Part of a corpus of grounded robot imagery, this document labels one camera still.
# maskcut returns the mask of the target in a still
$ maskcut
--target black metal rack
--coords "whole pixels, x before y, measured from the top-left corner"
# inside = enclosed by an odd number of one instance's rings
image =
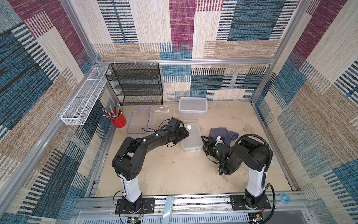
[[[158,63],[112,63],[106,75],[121,105],[163,105]]]

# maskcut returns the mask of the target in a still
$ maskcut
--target plastic container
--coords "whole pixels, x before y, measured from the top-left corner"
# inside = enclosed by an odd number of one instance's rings
[[[181,97],[179,114],[184,119],[204,119],[208,112],[208,101],[199,97]]]
[[[204,143],[201,139],[200,127],[197,123],[184,124],[189,132],[189,136],[181,141],[182,148],[185,152],[197,152],[203,149]]]
[[[154,130],[159,129],[159,125],[163,126],[168,121],[163,122],[171,118],[170,106],[152,106],[150,110],[149,125],[148,128]]]
[[[150,110],[146,108],[137,108],[133,110],[131,119],[129,120],[127,134],[131,137],[140,138],[147,133],[147,129],[142,128],[148,127],[150,116]]]
[[[123,128],[124,126],[126,126],[127,120],[125,119],[124,114],[122,114],[118,118],[111,119],[111,122],[116,128]]]

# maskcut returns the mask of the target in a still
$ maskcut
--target blue cloth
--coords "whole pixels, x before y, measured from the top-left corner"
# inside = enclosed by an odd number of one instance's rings
[[[218,136],[223,137],[226,144],[230,146],[231,141],[237,139],[239,134],[236,132],[228,131],[226,128],[212,128],[210,130],[209,137],[216,139]]]

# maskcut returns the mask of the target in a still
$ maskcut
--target red cup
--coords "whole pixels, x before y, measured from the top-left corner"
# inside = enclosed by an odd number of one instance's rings
[[[127,120],[124,118],[124,114],[120,115],[118,118],[111,119],[111,122],[114,124],[116,128],[123,128],[126,126]]]

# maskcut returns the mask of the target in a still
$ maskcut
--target plastic lid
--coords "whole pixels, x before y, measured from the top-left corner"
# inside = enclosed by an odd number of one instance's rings
[[[206,113],[208,101],[200,97],[181,97],[179,99],[179,110],[184,113]]]
[[[184,124],[184,127],[189,132],[189,136],[182,140],[182,148],[184,150],[199,149],[204,146],[201,139],[200,127],[197,123]]]

